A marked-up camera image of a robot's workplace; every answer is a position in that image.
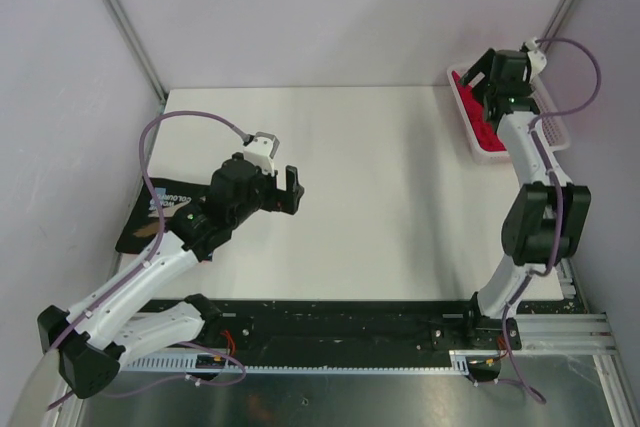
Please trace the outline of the red t-shirt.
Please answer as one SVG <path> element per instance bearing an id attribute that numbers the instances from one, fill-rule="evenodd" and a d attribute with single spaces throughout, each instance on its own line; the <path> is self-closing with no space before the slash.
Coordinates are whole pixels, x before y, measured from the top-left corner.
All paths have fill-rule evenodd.
<path id="1" fill-rule="evenodd" d="M 484 153 L 506 154 L 506 148 L 484 120 L 483 106 L 473 97 L 472 87 L 461 85 L 460 77 L 461 74 L 457 70 L 452 71 L 451 78 L 460 96 L 464 118 L 469 122 L 472 138 Z"/>

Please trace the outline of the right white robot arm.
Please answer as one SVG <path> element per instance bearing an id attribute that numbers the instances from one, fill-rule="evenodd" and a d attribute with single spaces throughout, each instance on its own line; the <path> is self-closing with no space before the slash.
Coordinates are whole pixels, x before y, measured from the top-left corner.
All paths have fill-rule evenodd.
<path id="1" fill-rule="evenodd" d="M 544 137 L 545 118 L 534 98 L 533 79 L 546 60 L 538 50 L 488 49 L 461 76 L 483 108 L 483 118 L 506 148 L 519 191 L 501 229 L 503 257 L 476 292 L 473 316 L 461 323 L 463 340 L 484 348 L 497 336 L 531 282 L 572 257 L 591 204 L 588 187 L 564 172 Z"/>

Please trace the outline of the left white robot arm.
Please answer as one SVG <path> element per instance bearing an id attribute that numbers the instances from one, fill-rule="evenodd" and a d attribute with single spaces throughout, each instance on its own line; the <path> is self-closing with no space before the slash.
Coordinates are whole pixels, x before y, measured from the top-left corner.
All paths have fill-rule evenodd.
<path id="1" fill-rule="evenodd" d="M 59 356 L 58 372 L 80 399 L 103 391 L 128 363 L 165 347 L 194 341 L 207 347 L 221 334 L 217 307 L 201 294 L 165 314 L 135 314 L 163 286 L 206 260 L 258 211 L 297 213 L 304 188 L 294 166 L 286 187 L 259 159 L 236 153 L 211 177 L 201 196 L 161 224 L 155 240 L 123 271 L 68 309 L 51 305 L 37 318 L 44 352 Z"/>

